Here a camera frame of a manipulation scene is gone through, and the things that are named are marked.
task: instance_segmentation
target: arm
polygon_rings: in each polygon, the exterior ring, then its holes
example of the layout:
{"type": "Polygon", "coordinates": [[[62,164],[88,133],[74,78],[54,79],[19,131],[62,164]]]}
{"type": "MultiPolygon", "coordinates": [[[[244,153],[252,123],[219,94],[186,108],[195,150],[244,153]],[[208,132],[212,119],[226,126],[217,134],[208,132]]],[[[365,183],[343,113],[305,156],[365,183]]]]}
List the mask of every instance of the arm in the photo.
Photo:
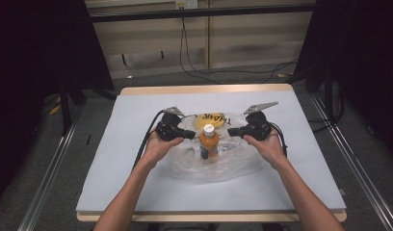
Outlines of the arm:
{"type": "Polygon", "coordinates": [[[257,148],[261,156],[279,173],[296,208],[304,230],[344,230],[326,205],[311,191],[284,156],[276,131],[264,141],[251,136],[244,139],[257,148]]]}
{"type": "Polygon", "coordinates": [[[182,141],[182,138],[161,141],[155,132],[151,133],[144,155],[134,167],[122,189],[100,216],[94,230],[128,230],[146,177],[170,148],[182,141]]]}

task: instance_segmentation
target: person's left hand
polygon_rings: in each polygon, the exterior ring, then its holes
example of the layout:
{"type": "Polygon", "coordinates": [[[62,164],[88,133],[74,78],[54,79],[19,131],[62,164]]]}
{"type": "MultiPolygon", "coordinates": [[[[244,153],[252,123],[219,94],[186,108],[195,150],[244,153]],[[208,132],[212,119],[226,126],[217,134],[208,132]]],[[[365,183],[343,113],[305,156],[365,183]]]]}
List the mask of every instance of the person's left hand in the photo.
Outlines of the person's left hand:
{"type": "Polygon", "coordinates": [[[149,163],[152,164],[152,167],[155,167],[157,162],[167,155],[170,148],[177,146],[183,141],[183,138],[175,138],[172,141],[163,141],[158,137],[157,133],[153,131],[148,138],[142,159],[149,161],[149,163]]]}

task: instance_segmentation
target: wooden table edge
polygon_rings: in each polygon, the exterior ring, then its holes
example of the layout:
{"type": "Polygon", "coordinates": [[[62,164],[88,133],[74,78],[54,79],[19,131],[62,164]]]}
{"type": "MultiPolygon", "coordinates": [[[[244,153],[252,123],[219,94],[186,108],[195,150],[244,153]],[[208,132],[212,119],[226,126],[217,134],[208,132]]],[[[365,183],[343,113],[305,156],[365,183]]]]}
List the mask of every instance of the wooden table edge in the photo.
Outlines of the wooden table edge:
{"type": "Polygon", "coordinates": [[[120,95],[163,94],[163,93],[210,93],[210,92],[253,92],[270,90],[293,90],[288,84],[262,85],[202,85],[124,88],[120,95]]]}
{"type": "MultiPolygon", "coordinates": [[[[331,210],[340,221],[347,219],[346,210],[331,210]]],[[[76,217],[84,222],[96,222],[101,213],[77,212],[76,217]]],[[[300,221],[299,216],[292,213],[241,213],[241,214],[142,214],[134,215],[133,222],[288,222],[300,221]]]]}

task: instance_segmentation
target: forearm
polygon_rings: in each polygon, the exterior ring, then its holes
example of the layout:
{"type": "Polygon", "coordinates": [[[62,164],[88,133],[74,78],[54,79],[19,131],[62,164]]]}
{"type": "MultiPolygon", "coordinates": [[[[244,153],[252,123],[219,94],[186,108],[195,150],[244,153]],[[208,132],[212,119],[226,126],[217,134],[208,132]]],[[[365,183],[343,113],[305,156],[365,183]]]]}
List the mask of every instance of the forearm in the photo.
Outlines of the forearm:
{"type": "Polygon", "coordinates": [[[151,170],[152,167],[147,163],[138,162],[122,189],[101,215],[94,230],[128,230],[146,177],[151,170]]]}
{"type": "Polygon", "coordinates": [[[296,208],[304,230],[344,230],[334,214],[307,187],[290,162],[284,161],[277,171],[296,208]]]}

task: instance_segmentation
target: power cord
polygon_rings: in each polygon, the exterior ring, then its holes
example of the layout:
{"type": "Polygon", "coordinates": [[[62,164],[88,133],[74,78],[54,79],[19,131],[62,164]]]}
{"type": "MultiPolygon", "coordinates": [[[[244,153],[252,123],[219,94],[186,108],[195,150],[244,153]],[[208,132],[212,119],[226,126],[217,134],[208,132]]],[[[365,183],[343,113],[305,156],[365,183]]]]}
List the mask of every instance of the power cord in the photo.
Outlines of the power cord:
{"type": "Polygon", "coordinates": [[[314,123],[318,123],[318,122],[329,122],[329,124],[318,128],[316,130],[313,130],[313,133],[318,133],[321,132],[327,128],[331,128],[332,125],[331,123],[337,123],[341,117],[343,116],[344,112],[345,112],[345,104],[344,104],[344,95],[343,95],[343,91],[339,90],[338,91],[338,95],[336,98],[336,111],[338,112],[337,116],[334,116],[333,118],[315,118],[315,119],[309,119],[307,120],[308,122],[314,122],[314,123]]]}
{"type": "Polygon", "coordinates": [[[142,145],[140,146],[140,149],[139,149],[139,153],[137,153],[136,160],[134,161],[134,165],[133,165],[133,168],[132,168],[131,170],[134,169],[134,167],[136,166],[137,162],[142,158],[142,155],[143,155],[143,151],[144,151],[146,142],[148,141],[148,138],[149,138],[149,136],[151,135],[151,129],[152,129],[152,127],[154,126],[155,120],[157,120],[158,116],[159,116],[160,114],[162,114],[163,112],[164,112],[164,111],[161,110],[161,111],[158,112],[157,115],[152,119],[151,124],[149,125],[148,130],[147,130],[146,133],[145,133],[145,136],[144,136],[142,145]]]}
{"type": "Polygon", "coordinates": [[[268,81],[270,81],[273,77],[273,75],[275,74],[276,71],[281,70],[282,68],[286,67],[289,64],[296,64],[297,63],[297,59],[294,59],[288,63],[283,63],[283,64],[278,64],[275,68],[273,68],[273,70],[266,70],[266,71],[249,71],[249,70],[212,70],[212,71],[200,71],[194,68],[194,66],[191,63],[190,60],[190,54],[189,54],[189,46],[188,46],[188,37],[187,37],[187,29],[185,28],[185,20],[184,18],[182,18],[182,33],[181,33],[181,46],[180,46],[180,50],[179,50],[179,63],[181,65],[181,68],[184,70],[185,73],[187,73],[188,75],[192,76],[192,77],[196,77],[196,78],[200,78],[200,79],[204,79],[207,80],[209,82],[221,85],[222,83],[219,83],[217,81],[211,80],[209,78],[205,78],[202,76],[198,76],[198,75],[194,75],[191,74],[189,71],[187,71],[183,64],[182,64],[182,47],[183,47],[183,39],[185,38],[185,45],[186,45],[186,53],[187,53],[187,59],[188,59],[188,63],[191,67],[191,69],[199,74],[215,74],[215,73],[251,73],[251,74],[267,74],[267,73],[271,73],[271,76],[269,76],[266,80],[260,82],[259,84],[264,84],[268,81]]]}
{"type": "Polygon", "coordinates": [[[283,148],[283,153],[287,157],[287,145],[286,142],[284,141],[284,136],[283,133],[281,132],[280,127],[278,127],[276,124],[272,122],[271,122],[271,126],[278,132],[278,136],[280,137],[280,141],[281,141],[281,148],[283,148]]]}

